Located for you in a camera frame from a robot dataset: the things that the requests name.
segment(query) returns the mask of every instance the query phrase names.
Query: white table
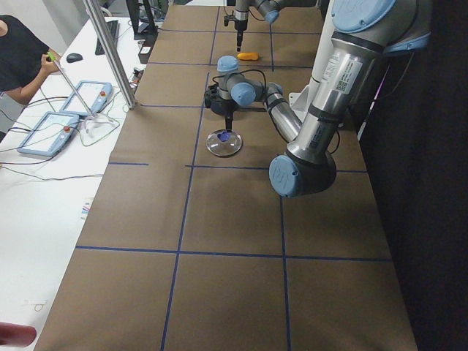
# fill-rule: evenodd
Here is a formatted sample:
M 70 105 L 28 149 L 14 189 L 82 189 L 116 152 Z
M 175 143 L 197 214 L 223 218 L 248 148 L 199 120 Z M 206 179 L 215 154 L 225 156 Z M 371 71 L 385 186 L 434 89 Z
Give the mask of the white table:
M 117 49 L 128 77 L 134 67 L 144 68 L 138 61 L 138 47 L 128 18 L 120 23 Z M 110 82 L 118 91 L 116 79 L 105 56 L 95 56 L 97 36 L 88 21 L 75 41 L 64 53 L 61 65 L 73 83 L 80 80 Z M 69 53 L 80 53 L 83 60 L 68 64 Z M 47 97 L 68 96 L 70 87 L 60 75 L 50 76 L 42 86 Z M 44 98 L 39 91 L 32 101 Z M 51 102 L 58 110 L 64 100 Z M 127 106 L 121 94 L 117 95 L 108 115 L 121 125 Z M 45 112 L 48 103 L 26 108 L 18 122 L 33 127 Z M 86 144 L 106 135 L 114 124 L 89 123 L 90 134 L 81 134 Z M 20 172 L 43 178 L 65 178 L 103 174 L 121 126 L 95 145 L 85 147 L 76 134 L 66 148 L 53 160 L 40 165 L 5 165 Z M 0 144 L 0 150 L 18 147 L 26 135 L 9 132 Z M 31 163 L 42 159 L 0 152 L 0 162 Z M 38 181 L 27 175 L 0 168 L 0 320 L 32 325 L 38 335 L 42 331 L 52 302 L 59 289 L 69 259 L 84 224 L 82 207 L 97 191 L 101 177 L 65 181 Z M 34 349 L 35 342 L 19 350 Z

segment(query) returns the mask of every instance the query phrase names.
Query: black shirt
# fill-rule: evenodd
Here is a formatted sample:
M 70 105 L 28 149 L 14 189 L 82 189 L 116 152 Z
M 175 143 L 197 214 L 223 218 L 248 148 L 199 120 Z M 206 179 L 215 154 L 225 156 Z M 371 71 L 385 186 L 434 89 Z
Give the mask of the black shirt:
M 7 34 L 0 37 L 0 91 L 9 91 L 35 79 L 49 47 L 17 18 L 0 15 L 0 20 L 8 25 Z

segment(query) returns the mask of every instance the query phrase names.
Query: hand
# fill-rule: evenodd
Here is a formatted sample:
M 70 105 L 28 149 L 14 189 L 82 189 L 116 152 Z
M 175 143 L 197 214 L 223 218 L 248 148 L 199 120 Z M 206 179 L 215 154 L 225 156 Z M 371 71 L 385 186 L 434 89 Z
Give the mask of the hand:
M 54 62 L 47 61 L 48 57 L 48 55 L 42 55 L 41 69 L 43 69 L 49 75 L 50 73 L 58 72 L 59 69 Z

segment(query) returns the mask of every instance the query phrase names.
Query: person's arm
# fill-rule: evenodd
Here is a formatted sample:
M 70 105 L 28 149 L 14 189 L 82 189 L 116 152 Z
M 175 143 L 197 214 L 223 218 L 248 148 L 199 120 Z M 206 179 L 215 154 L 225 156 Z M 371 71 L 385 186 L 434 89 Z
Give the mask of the person's arm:
M 54 50 L 49 49 L 57 59 L 60 59 L 60 55 Z M 47 55 L 42 55 L 41 58 L 41 69 L 37 76 L 27 86 L 19 87 L 10 91 L 5 91 L 8 96 L 14 99 L 16 102 L 22 105 L 27 105 L 33 96 L 37 93 L 41 85 L 50 73 L 57 72 L 59 69 L 53 62 L 47 61 Z

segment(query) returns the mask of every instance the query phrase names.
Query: person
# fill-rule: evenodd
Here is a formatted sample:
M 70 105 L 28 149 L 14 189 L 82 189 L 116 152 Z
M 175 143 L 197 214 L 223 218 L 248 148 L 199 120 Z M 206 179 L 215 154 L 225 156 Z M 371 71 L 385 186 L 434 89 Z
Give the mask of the person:
M 57 66 L 47 52 L 60 56 L 39 40 L 20 20 L 0 15 L 0 91 L 27 105 Z

